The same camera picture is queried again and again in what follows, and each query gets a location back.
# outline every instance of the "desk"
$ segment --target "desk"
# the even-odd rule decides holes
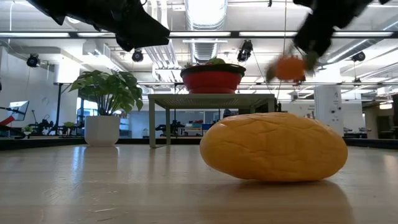
[[[167,144],[171,143],[170,109],[255,109],[268,104],[268,111],[275,111],[273,94],[150,94],[149,99],[149,145],[156,147],[155,105],[166,110]]]

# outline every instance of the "wooden floor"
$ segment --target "wooden floor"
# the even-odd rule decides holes
[[[398,223],[398,151],[352,147],[301,184],[234,179],[198,146],[0,151],[0,223]]]

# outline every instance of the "white pot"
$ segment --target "white pot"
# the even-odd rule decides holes
[[[120,118],[86,116],[85,140],[91,146],[113,146],[119,140]]]

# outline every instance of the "monitor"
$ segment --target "monitor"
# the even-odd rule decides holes
[[[15,121],[25,120],[29,101],[11,102],[7,110],[7,117],[13,116]]]

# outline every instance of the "ceiling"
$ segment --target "ceiling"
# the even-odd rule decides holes
[[[226,21],[224,30],[297,30],[305,18],[308,9],[296,6],[291,0],[287,1],[285,15],[285,1],[273,0],[272,7],[267,7],[267,1],[247,1],[229,0],[226,11]],[[168,23],[170,30],[186,30],[185,7],[183,0],[167,1],[168,4]],[[386,19],[398,14],[398,1],[393,0],[386,6],[380,6],[377,2],[370,5],[357,19],[355,19],[346,30],[374,30]],[[95,31],[92,26],[79,22],[77,24],[65,20],[63,26],[56,24],[51,18],[45,16],[36,8],[25,1],[0,1],[0,30],[2,31]],[[220,44],[218,56],[229,62],[237,63],[236,52],[240,48],[244,39],[228,39],[227,43]],[[254,55],[244,66],[247,68],[243,82],[262,82],[262,72],[264,67],[282,52],[284,45],[290,40],[284,39],[251,39],[254,46]],[[328,54],[332,53],[344,45],[354,40],[335,39],[330,47]],[[85,40],[11,40],[14,48],[24,47],[59,47],[68,52],[73,57],[82,62],[86,58],[82,53],[81,46]],[[134,63],[131,54],[123,52],[118,47],[115,40],[96,40],[98,45],[106,44],[112,50],[112,58],[122,65],[126,70],[139,73],[139,79],[148,82],[152,78],[152,61],[144,54],[144,61]],[[173,46],[177,60],[181,66],[191,60],[188,44],[184,44],[181,39],[174,39]],[[357,74],[369,73],[382,67],[398,62],[398,52],[394,48],[398,46],[398,40],[383,40],[380,43],[364,50],[366,60],[356,64],[353,69],[353,62],[343,61],[331,65],[330,67],[339,68],[343,80],[352,80]],[[101,65],[89,64],[95,69],[102,69]],[[397,70],[379,74],[367,82],[378,82],[386,77],[398,77]]]

